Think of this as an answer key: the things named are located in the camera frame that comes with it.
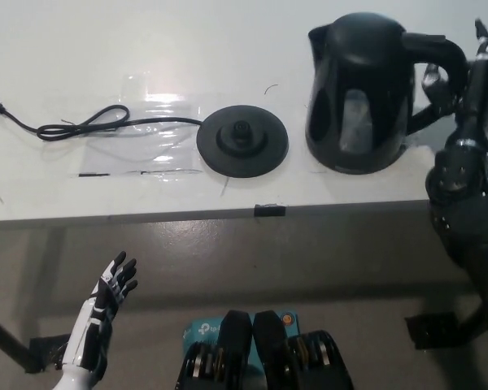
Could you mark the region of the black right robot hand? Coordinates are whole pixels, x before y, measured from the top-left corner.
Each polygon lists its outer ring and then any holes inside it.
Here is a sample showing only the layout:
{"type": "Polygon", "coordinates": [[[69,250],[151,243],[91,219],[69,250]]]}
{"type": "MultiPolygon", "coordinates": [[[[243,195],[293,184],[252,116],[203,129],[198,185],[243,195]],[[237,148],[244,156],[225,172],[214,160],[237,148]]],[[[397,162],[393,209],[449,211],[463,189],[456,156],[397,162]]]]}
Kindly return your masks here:
{"type": "Polygon", "coordinates": [[[475,19],[478,49],[468,63],[467,83],[458,97],[453,97],[439,66],[429,63],[421,81],[422,89],[437,114],[455,115],[455,131],[446,145],[488,149],[488,29],[475,19]]]}

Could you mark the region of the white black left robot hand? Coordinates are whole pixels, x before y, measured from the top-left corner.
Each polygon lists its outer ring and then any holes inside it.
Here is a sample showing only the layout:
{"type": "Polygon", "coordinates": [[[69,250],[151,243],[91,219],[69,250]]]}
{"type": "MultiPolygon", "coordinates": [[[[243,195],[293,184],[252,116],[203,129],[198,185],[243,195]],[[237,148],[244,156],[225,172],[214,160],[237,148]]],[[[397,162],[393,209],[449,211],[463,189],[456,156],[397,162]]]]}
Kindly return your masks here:
{"type": "Polygon", "coordinates": [[[128,294],[137,287],[137,260],[120,252],[100,275],[83,303],[63,355],[63,366],[77,366],[102,377],[113,321],[128,294]]]}

